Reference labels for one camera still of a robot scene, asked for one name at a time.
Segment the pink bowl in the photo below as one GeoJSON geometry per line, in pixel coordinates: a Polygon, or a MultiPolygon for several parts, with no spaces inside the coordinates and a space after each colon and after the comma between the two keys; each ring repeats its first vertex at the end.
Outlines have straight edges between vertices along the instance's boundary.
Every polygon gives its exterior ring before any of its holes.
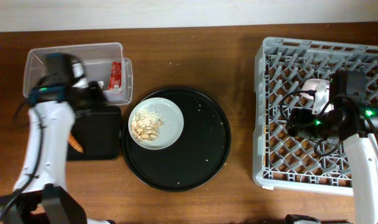
{"type": "Polygon", "coordinates": [[[307,93],[307,91],[308,90],[314,90],[316,85],[319,82],[323,82],[323,81],[329,82],[328,80],[322,80],[322,79],[316,79],[316,78],[311,78],[311,79],[305,81],[302,88],[301,88],[301,91],[305,91],[305,93],[301,93],[300,95],[305,97],[306,99],[310,99],[310,100],[315,99],[315,96],[311,96],[310,94],[307,93]]]}

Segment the white tissue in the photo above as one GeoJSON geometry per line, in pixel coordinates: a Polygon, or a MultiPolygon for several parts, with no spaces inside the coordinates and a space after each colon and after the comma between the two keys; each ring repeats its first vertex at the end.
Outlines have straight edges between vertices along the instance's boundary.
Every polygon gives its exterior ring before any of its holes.
{"type": "Polygon", "coordinates": [[[97,81],[97,84],[98,84],[98,86],[99,86],[101,89],[103,89],[103,87],[104,87],[104,82],[103,82],[103,81],[97,81]]]}

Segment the red snack wrapper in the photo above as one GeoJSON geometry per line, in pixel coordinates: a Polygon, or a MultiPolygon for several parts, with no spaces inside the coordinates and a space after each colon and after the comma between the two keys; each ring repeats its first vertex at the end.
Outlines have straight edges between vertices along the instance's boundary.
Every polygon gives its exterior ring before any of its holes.
{"type": "Polygon", "coordinates": [[[121,62],[113,62],[111,67],[111,76],[109,78],[108,90],[117,90],[122,83],[122,65],[121,62]]]}

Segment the orange carrot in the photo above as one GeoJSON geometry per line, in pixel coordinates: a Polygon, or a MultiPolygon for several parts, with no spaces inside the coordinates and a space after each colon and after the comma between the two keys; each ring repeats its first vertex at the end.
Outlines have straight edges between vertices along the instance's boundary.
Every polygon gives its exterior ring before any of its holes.
{"type": "Polygon", "coordinates": [[[68,140],[69,145],[71,145],[74,150],[76,150],[79,153],[83,153],[84,150],[81,146],[81,144],[74,138],[72,134],[69,135],[69,140],[68,140]]]}

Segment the rice and nut shells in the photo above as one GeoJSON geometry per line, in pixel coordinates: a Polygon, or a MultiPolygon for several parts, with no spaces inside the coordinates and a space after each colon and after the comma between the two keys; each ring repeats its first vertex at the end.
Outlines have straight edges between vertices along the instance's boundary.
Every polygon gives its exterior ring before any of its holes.
{"type": "Polygon", "coordinates": [[[147,107],[135,113],[131,121],[131,131],[138,141],[154,141],[159,138],[164,122],[160,116],[147,107]]]}

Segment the grey plate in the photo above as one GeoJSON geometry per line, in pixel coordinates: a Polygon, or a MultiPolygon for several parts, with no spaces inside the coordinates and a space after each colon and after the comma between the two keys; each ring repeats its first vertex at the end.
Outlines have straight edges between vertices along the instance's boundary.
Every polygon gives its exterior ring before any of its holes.
{"type": "Polygon", "coordinates": [[[160,150],[175,143],[181,136],[183,127],[184,119],[181,109],[174,102],[166,98],[154,97],[143,100],[134,107],[129,115],[127,129],[131,139],[139,146],[150,150],[160,150]],[[160,128],[159,138],[154,141],[138,141],[131,131],[131,121],[135,113],[145,107],[155,111],[164,122],[164,125],[160,128]]]}

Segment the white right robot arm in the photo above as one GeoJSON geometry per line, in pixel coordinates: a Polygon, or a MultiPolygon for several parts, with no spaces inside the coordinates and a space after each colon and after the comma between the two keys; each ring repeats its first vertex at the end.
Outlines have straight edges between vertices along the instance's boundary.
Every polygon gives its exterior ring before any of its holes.
{"type": "Polygon", "coordinates": [[[356,223],[378,223],[378,104],[367,98],[367,75],[340,71],[328,80],[309,79],[298,94],[313,99],[286,119],[290,136],[316,141],[326,157],[344,148],[351,169],[356,223]]]}

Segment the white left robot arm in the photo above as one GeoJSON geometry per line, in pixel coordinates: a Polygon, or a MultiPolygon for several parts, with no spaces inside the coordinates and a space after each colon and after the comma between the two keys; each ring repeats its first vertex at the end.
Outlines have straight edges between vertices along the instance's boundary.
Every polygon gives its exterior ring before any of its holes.
{"type": "Polygon", "coordinates": [[[65,169],[76,117],[104,106],[107,99],[74,55],[48,54],[45,69],[46,76],[24,100],[29,140],[13,192],[0,196],[0,223],[94,223],[67,192],[65,169]]]}

